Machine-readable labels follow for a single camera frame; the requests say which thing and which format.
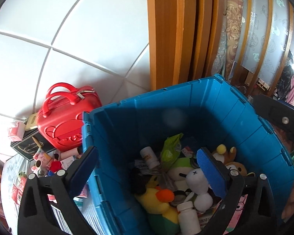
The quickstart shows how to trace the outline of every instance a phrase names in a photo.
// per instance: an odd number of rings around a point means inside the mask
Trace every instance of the storage crate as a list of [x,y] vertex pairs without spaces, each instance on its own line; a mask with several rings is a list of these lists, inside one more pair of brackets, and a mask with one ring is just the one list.
[[130,193],[128,163],[180,132],[211,151],[237,147],[236,161],[267,175],[278,215],[292,188],[292,160],[272,126],[218,74],[109,104],[83,119],[83,149],[94,145],[99,152],[88,182],[105,234],[153,234]]

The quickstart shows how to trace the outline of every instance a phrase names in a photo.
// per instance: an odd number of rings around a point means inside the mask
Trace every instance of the black box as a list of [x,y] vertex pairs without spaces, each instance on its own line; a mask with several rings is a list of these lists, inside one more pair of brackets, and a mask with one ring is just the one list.
[[40,142],[42,150],[44,150],[46,153],[55,150],[55,147],[40,134],[37,128],[26,131],[24,133],[23,140],[11,142],[11,148],[13,148],[28,161],[32,161],[33,155],[38,150],[38,146],[32,137],[35,137],[35,139]]

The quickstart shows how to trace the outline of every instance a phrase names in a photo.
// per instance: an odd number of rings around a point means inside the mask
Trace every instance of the green plastic bag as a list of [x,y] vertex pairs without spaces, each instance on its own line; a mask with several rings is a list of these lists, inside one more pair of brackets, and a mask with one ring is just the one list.
[[181,153],[180,139],[182,137],[183,133],[180,133],[165,140],[160,154],[163,172],[167,172],[173,163],[179,158]]

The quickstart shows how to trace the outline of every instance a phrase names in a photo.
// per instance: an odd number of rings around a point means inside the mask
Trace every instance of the white bottle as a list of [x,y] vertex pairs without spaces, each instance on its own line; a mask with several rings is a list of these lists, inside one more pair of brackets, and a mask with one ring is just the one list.
[[142,158],[145,159],[150,170],[155,169],[160,165],[160,162],[158,161],[158,158],[154,154],[154,151],[151,147],[144,147],[140,151],[140,155]]
[[200,233],[200,224],[193,202],[184,202],[177,205],[179,211],[179,223],[183,235],[195,235]]

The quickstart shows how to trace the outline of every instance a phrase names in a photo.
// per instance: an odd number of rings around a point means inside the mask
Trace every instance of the suitcase handle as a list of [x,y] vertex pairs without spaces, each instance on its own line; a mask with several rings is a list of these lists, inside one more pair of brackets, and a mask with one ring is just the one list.
[[46,118],[47,116],[50,115],[50,110],[48,108],[48,104],[49,104],[49,100],[53,97],[56,97],[56,96],[63,96],[63,97],[66,97],[70,100],[70,104],[71,105],[75,105],[77,104],[81,99],[80,98],[77,98],[75,97],[74,95],[72,95],[71,93],[68,93],[68,92],[55,92],[51,95],[49,95],[45,100],[44,100],[44,103],[43,103],[43,117]]
[[60,83],[56,83],[54,85],[52,85],[49,89],[48,89],[48,92],[46,94],[46,99],[49,97],[49,95],[51,95],[51,92],[54,88],[58,87],[58,86],[62,86],[62,87],[65,87],[67,88],[68,90],[70,90],[70,92],[72,91],[75,91],[75,90],[78,90],[77,88],[75,88],[74,86],[68,84],[68,83],[64,83],[64,82],[60,82]]

